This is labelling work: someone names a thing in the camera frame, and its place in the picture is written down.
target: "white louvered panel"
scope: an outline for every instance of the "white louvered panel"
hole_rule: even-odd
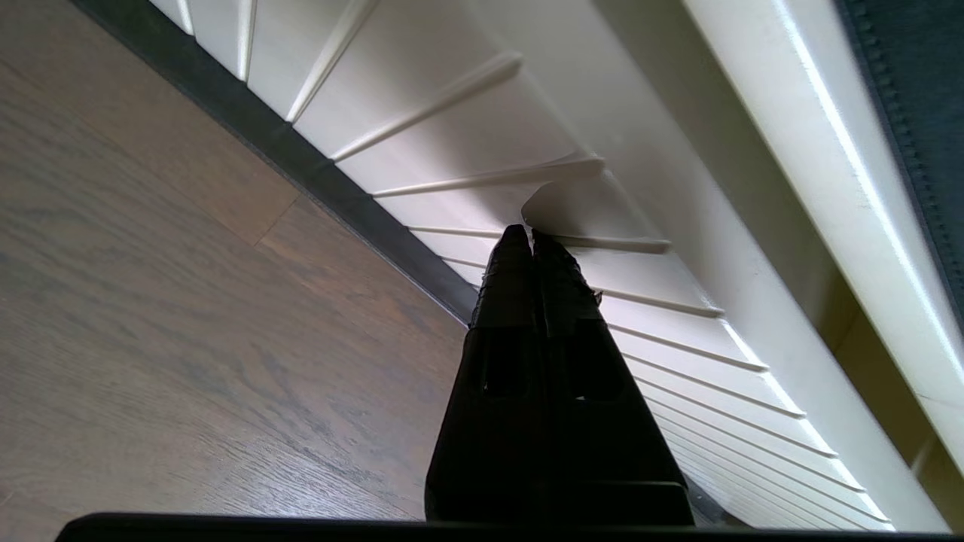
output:
[[[461,2],[381,2],[295,127],[326,155],[407,112],[498,53]]]
[[[455,270],[467,283],[473,286],[482,285],[482,276],[485,275],[485,269],[482,267],[477,267],[475,265],[466,265],[458,261],[446,260],[445,263],[449,267]]]
[[[539,188],[538,182],[489,184],[408,194],[379,198],[378,203],[410,228],[501,233],[506,226],[522,220],[519,209]]]
[[[610,326],[618,326],[647,339],[667,342],[727,363],[766,369],[766,364],[739,348],[717,318],[670,311],[606,295],[602,297],[600,312]]]
[[[782,512],[785,520],[795,521],[798,525],[803,525],[804,528],[858,528],[853,525],[844,525],[842,520],[836,521],[826,518],[819,511],[801,506],[793,499],[787,499],[782,495],[756,486],[733,473],[719,469],[708,462],[706,458],[677,445],[676,441],[672,440],[672,436],[667,438],[666,442],[685,469],[698,472],[703,477],[714,480],[717,485],[727,487],[729,491],[737,491],[741,495],[747,496],[747,508],[766,509],[766,506],[764,506],[764,503],[766,503],[770,510]]]
[[[673,452],[680,469],[704,488],[714,500],[728,512],[737,516],[748,525],[757,528],[815,529],[821,523],[819,518],[810,517],[798,510],[786,510],[779,501],[761,499],[760,492],[748,491],[740,484],[731,482],[715,471],[708,471],[702,465],[689,460],[689,457]]]
[[[964,471],[964,340],[839,11],[784,1],[735,16],[726,2],[685,4]]]
[[[717,427],[733,435],[743,442],[763,447],[771,453],[786,458],[788,461],[801,465],[815,473],[820,473],[836,480],[847,487],[861,490],[860,485],[852,476],[842,469],[832,458],[820,455],[804,447],[797,446],[790,441],[773,434],[734,420],[729,416],[713,411],[705,406],[690,401],[687,398],[668,393],[659,388],[649,386],[645,382],[637,381],[639,390],[646,397],[650,409],[671,420],[678,420],[687,427],[700,430],[703,424]]]
[[[726,447],[722,447],[702,434],[670,420],[660,419],[659,427],[664,434],[670,433],[681,439],[681,446],[686,447],[698,455],[717,456],[733,464],[740,465],[747,470],[759,474],[765,479],[771,480],[775,485],[786,488],[795,495],[846,518],[848,521],[862,526],[889,523],[888,518],[880,513],[880,510],[876,509],[876,506],[873,506],[872,503],[870,507],[872,507],[873,510],[869,510],[868,504],[865,502],[858,501],[856,505],[840,502],[781,471],[760,469],[759,463],[751,461],[745,456],[735,453]]]
[[[843,506],[835,501],[826,504],[827,499],[812,499],[814,495],[802,495],[793,491],[794,488],[777,483],[772,477],[749,469],[746,466],[731,461],[723,455],[716,455],[710,450],[696,447],[691,442],[681,438],[672,431],[664,431],[667,443],[673,448],[674,453],[687,456],[692,462],[703,465],[707,470],[724,475],[730,480],[738,481],[744,488],[750,490],[764,491],[769,495],[776,496],[783,500],[783,507],[791,510],[805,510],[832,525],[845,529],[868,529],[868,530],[893,530],[890,522],[881,522],[869,516],[863,515],[853,509]]]
[[[677,427],[683,427],[689,431],[690,439],[692,435],[699,435],[701,439],[713,442],[718,446],[724,447],[733,453],[745,458],[748,463],[759,465],[762,472],[777,472],[797,480],[801,484],[814,488],[815,491],[839,501],[851,508],[863,510],[871,515],[879,514],[879,509],[870,500],[867,492],[856,490],[841,484],[835,478],[815,473],[798,463],[794,463],[787,458],[776,455],[753,443],[747,443],[740,439],[721,431],[708,423],[694,423],[693,419],[688,419],[675,411],[660,410],[656,414],[656,421],[662,427],[664,423],[671,423]]]
[[[709,388],[671,372],[640,364],[632,359],[627,359],[627,366],[629,366],[629,372],[632,373],[633,377],[650,385],[650,388],[659,387],[682,395],[690,401],[710,409],[725,412],[733,419],[739,420],[740,423],[769,432],[778,438],[821,455],[827,457],[835,455],[833,449],[826,445],[815,431],[808,429],[804,420]]]
[[[288,115],[348,0],[266,0],[254,13],[248,87]]]
[[[576,151],[562,126],[517,76],[344,159],[338,167],[367,192],[378,192],[540,166]],[[520,209],[531,194],[515,202],[513,223],[522,219]],[[461,203],[453,199],[452,204],[458,212]],[[417,220],[402,223],[429,226]],[[505,224],[461,227],[501,230]]]
[[[586,282],[610,295],[651,305],[714,316],[720,310],[672,254],[640,254],[609,249],[570,247]]]
[[[194,26],[191,24],[191,10],[188,8],[187,0],[150,0],[150,3],[179,26],[181,30],[188,34],[194,34]]]
[[[194,36],[235,77],[245,78],[254,0],[190,0]]]
[[[717,480],[710,479],[704,475],[698,467],[691,467],[681,461],[680,469],[696,482],[701,489],[710,494],[714,501],[720,504],[727,512],[730,512],[747,525],[756,528],[778,528],[778,529],[813,529],[813,524],[803,521],[786,510],[774,507],[770,502],[762,505],[756,504],[759,500],[757,495],[749,495],[741,488],[732,484],[718,485]]]
[[[600,243],[637,240],[639,247],[621,247],[637,252],[666,248],[653,245],[653,240],[662,238],[659,232],[602,169],[592,177],[554,179],[525,203],[522,216],[532,228],[551,235],[592,238]]]
[[[489,254],[492,253],[492,248],[498,242],[497,237],[453,235],[421,230],[413,230],[412,234],[425,243],[425,246],[432,252],[441,257],[478,265],[485,265],[489,262]]]
[[[703,386],[737,395],[787,416],[803,418],[803,412],[792,402],[786,401],[786,394],[775,390],[772,377],[766,373],[732,366],[618,330],[611,330],[610,333],[623,354],[631,356],[627,359],[628,364],[652,364],[661,370],[696,380]]]
[[[238,16],[217,15],[233,2],[190,0],[204,26],[195,29],[188,0],[152,1],[187,32],[198,30],[199,42],[240,74]],[[829,526],[815,516],[815,502],[879,512],[870,500],[877,497],[858,493],[861,484],[819,430],[868,478],[895,523],[938,528],[853,390],[827,369],[832,359],[811,348],[812,330],[797,330],[802,320],[787,310],[796,306],[771,281],[770,263],[722,196],[702,148],[688,144],[649,74],[628,61],[593,4],[489,1],[473,5],[474,15],[465,5],[262,0],[249,85],[473,285],[506,225],[524,216],[564,235],[590,285],[608,292],[601,310],[614,337],[649,363],[629,360],[656,384],[639,383],[653,412],[664,425],[677,423],[678,433],[692,431],[679,441],[687,447],[681,463],[737,516],[757,527],[811,528]],[[480,14],[485,31],[473,19]],[[223,27],[206,28],[210,21]],[[521,57],[506,46],[523,51],[531,71],[520,71]],[[610,183],[609,169],[619,183]],[[649,218],[680,243],[689,269],[676,253],[663,254],[668,243]],[[749,346],[727,322],[708,317],[721,309]],[[836,406],[814,403],[823,399]],[[794,402],[813,412],[798,420]],[[814,430],[811,419],[822,425]],[[849,420],[860,426],[842,432]],[[783,491],[804,492],[797,484],[823,497],[762,499],[754,484],[773,485],[780,474],[789,477],[777,484]]]

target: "floorboard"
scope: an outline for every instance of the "floorboard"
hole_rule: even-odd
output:
[[[190,132],[118,144],[22,75],[0,64],[0,539],[100,510],[420,517],[459,324],[308,202],[253,248],[151,167]]]
[[[249,244],[298,194],[67,0],[0,2],[0,60]]]

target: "wood grain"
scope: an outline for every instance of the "wood grain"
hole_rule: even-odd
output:
[[[425,293],[378,255],[366,250],[347,231],[306,196],[301,196],[269,231],[257,249],[281,262],[302,285],[324,297],[333,285],[342,290],[333,309],[373,339],[419,351],[442,347],[444,356],[461,357],[465,329],[453,318],[440,318],[435,305],[424,303]],[[412,326],[418,333],[412,333]],[[428,367],[446,365],[442,359]],[[444,379],[449,373],[437,375]]]
[[[213,135],[116,145],[48,84],[0,64],[4,539],[97,510],[420,517],[461,326],[308,202],[254,249],[149,166]]]
[[[0,2],[0,59],[249,244],[297,196],[66,0]]]

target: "dark baseboard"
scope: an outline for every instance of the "dark baseboard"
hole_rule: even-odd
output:
[[[478,293],[148,0],[73,0],[372,250],[467,324]]]

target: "dark fabric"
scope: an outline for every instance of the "dark fabric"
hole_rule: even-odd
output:
[[[839,0],[838,7],[960,326],[964,2]]]

